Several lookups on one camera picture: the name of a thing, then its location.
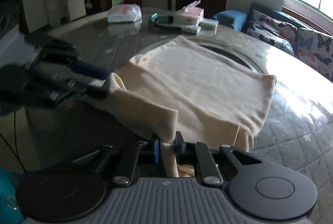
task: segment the pillow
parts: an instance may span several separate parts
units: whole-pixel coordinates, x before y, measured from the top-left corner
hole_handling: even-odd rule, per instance
[[[297,36],[297,27],[295,27],[294,25],[271,18],[257,10],[253,10],[251,20],[255,21],[256,23],[260,22],[261,24],[264,23],[266,25],[269,25],[270,28],[275,31],[275,33],[280,38],[287,40],[291,44],[295,42]]]
[[[333,81],[333,37],[308,28],[300,28],[298,34],[299,59]]]
[[[272,29],[267,24],[260,24],[252,21],[249,23],[249,27],[246,31],[246,34],[253,36],[261,41],[264,41],[270,45],[277,47],[278,49],[283,50],[289,55],[294,56],[294,49],[292,48],[291,43],[287,40],[279,37],[278,34],[275,33],[274,29]]]

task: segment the tissue box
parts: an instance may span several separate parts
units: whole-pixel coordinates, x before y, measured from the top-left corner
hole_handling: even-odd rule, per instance
[[[199,7],[193,7],[187,12],[175,12],[174,13],[174,22],[185,24],[185,25],[194,25],[198,26],[201,20],[204,18],[204,9]]]
[[[140,6],[136,4],[119,4],[107,13],[109,23],[135,22],[142,18]]]

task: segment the folded towel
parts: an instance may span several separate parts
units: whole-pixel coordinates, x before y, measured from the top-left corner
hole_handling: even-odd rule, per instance
[[[218,149],[230,144],[250,151],[271,103],[275,76],[260,74],[203,48],[183,36],[135,55],[103,85],[105,100],[87,97],[92,106],[133,129],[148,127],[160,138],[166,173],[177,177],[172,142]]]

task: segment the tissue packet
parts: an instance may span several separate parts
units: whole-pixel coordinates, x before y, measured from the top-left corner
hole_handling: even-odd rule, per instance
[[[136,4],[119,4],[107,13],[109,23],[135,22],[142,18],[140,6]]]
[[[185,25],[194,25],[198,26],[199,23],[204,18],[204,9],[196,7],[201,2],[195,1],[183,9],[174,12],[174,22],[185,24]]]

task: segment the window frame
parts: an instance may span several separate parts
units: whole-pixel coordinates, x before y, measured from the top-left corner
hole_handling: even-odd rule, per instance
[[[317,11],[318,13],[322,14],[323,16],[325,16],[326,18],[328,18],[329,20],[331,20],[331,21],[333,22],[333,17],[329,17],[327,14],[325,14],[324,12],[322,12],[322,11],[320,10],[320,6],[321,6],[321,1],[322,1],[322,0],[319,1],[319,7],[318,7],[318,8],[312,6],[311,4],[305,2],[304,0],[297,0],[297,1],[299,1],[299,2],[301,2],[301,3],[303,3],[303,4],[305,4],[306,6],[308,6],[308,7],[310,7],[310,8],[312,8],[313,10]]]
[[[310,5],[309,3],[303,1],[303,0],[297,0],[299,2],[302,2],[303,4],[305,4],[306,6],[314,9],[315,11],[317,11],[318,13],[322,14],[323,16],[325,16],[326,18],[328,18],[329,20],[331,20],[333,22],[333,18],[332,17],[329,17],[327,14],[323,13],[322,11],[320,11],[318,8],[316,7],[313,7],[312,5]]]

